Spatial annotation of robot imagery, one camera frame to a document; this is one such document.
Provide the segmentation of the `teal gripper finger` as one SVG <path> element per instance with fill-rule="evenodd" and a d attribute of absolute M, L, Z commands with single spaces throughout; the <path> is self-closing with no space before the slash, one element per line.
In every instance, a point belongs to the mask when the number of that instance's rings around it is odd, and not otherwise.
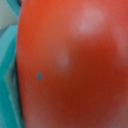
<path fill-rule="evenodd" d="M 0 128 L 24 128 L 15 64 L 18 0 L 0 0 Z"/>

